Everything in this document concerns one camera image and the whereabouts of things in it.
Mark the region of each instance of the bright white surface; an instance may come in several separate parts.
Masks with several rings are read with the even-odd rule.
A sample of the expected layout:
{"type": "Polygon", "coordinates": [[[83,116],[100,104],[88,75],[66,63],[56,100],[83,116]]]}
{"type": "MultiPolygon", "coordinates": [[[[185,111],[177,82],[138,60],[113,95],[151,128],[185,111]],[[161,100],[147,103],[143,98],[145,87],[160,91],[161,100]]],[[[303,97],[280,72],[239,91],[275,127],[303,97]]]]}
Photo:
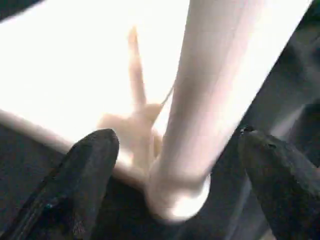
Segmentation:
{"type": "Polygon", "coordinates": [[[159,113],[175,80],[188,3],[46,0],[3,21],[0,122],[61,152],[97,128],[113,128],[121,145],[116,168],[139,166],[144,174],[153,160],[148,116],[159,113]],[[147,104],[135,114],[128,72],[134,24],[147,104]]]}

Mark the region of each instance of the white plastic rod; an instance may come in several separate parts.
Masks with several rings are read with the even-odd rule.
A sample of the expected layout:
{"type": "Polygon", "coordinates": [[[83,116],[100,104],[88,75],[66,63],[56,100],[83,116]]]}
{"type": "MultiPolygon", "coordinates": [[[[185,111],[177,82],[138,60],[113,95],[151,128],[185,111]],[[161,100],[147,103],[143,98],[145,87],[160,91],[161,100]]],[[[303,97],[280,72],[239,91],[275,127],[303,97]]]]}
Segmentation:
{"type": "Polygon", "coordinates": [[[311,2],[190,1],[162,152],[145,186],[161,219],[201,209],[213,165],[311,2]]]}

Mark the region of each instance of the white tube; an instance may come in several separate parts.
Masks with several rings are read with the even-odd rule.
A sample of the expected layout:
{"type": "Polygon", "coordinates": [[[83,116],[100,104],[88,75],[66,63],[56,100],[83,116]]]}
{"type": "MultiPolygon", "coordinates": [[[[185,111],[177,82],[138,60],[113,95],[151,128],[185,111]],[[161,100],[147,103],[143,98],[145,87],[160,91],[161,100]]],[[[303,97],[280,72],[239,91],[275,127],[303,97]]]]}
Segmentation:
{"type": "Polygon", "coordinates": [[[200,210],[213,165],[311,2],[190,1],[162,152],[146,183],[161,219],[200,210]]]}

